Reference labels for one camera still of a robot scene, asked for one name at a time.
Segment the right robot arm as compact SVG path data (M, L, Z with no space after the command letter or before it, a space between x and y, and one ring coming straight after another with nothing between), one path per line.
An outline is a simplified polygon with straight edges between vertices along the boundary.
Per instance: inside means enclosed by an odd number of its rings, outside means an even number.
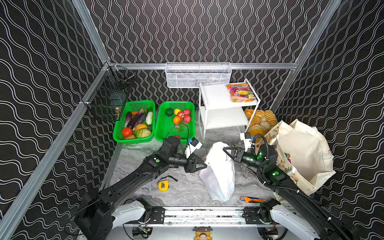
M261 203L258 218L261 222L284 226L302 240L358 240L358 229L344 224L305 194L278 165L279 154L274 146L263 144L251 153L243 148L225 147L232 160L246 164L267 188L294 207L288 211L279 201Z

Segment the white plastic grocery bag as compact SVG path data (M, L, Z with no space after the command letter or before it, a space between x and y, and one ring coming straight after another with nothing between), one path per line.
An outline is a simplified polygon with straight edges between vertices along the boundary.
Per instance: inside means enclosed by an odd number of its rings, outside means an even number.
M214 201L229 201L235 190L234 161L224 151L228 146L223 142L214 143L206 155L207 168L199 173Z

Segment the cream canvas tote bag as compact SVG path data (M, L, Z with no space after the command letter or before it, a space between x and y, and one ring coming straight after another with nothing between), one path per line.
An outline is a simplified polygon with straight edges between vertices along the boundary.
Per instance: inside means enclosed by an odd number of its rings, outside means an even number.
M277 149L277 166L307 195L336 174L334 156L317 128L298 119L289 125L280 121L264 136Z

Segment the red apple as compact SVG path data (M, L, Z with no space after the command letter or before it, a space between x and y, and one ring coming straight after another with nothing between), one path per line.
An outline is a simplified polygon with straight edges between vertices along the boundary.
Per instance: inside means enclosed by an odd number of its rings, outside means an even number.
M190 115L185 115L184 116L184 123L190 123L192 120L191 116Z

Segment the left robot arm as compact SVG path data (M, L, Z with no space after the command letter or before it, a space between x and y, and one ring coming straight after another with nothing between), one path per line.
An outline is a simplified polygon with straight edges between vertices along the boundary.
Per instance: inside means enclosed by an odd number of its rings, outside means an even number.
M195 173L207 168L197 155L185 158L178 154L181 140L171 136L152 155L144 158L142 164L116 184L98 192L84 195L75 223L88 240L103 240L112 230L112 212L146 183L156 179L169 168L183 167L186 173Z

